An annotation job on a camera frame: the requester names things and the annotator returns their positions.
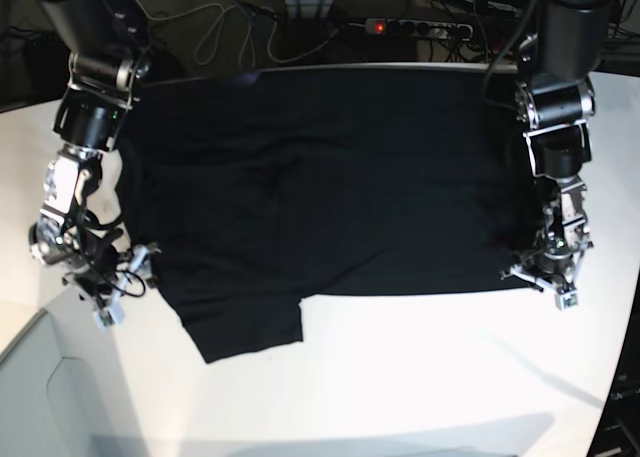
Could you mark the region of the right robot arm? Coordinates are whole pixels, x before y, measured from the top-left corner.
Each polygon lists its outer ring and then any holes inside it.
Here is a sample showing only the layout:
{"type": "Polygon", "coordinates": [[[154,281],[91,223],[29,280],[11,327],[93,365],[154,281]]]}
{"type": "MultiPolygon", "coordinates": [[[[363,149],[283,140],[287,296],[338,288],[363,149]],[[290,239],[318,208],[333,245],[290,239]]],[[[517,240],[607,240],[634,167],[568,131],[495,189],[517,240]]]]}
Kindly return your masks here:
{"type": "Polygon", "coordinates": [[[106,329],[123,321],[129,285],[150,282],[158,250],[154,243],[118,250],[124,217],[102,223],[88,208],[101,185],[101,160],[114,149],[150,68],[148,21],[136,0],[43,0],[42,6],[70,49],[69,80],[53,124],[63,145],[48,164],[29,247],[41,264],[65,267],[64,284],[79,289],[106,329]]]}

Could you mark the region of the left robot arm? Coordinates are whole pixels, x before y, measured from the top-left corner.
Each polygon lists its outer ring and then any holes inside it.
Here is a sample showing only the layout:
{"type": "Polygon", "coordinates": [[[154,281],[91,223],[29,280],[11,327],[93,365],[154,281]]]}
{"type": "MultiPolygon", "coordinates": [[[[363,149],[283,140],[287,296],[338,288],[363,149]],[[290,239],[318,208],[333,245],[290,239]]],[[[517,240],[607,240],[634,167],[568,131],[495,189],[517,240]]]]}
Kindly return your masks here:
{"type": "Polygon", "coordinates": [[[502,275],[552,293],[561,309],[576,305],[578,275],[593,246],[579,174],[592,159],[590,74],[617,1],[524,0],[513,34],[482,81],[483,101],[517,120],[506,156],[525,228],[502,275]]]}

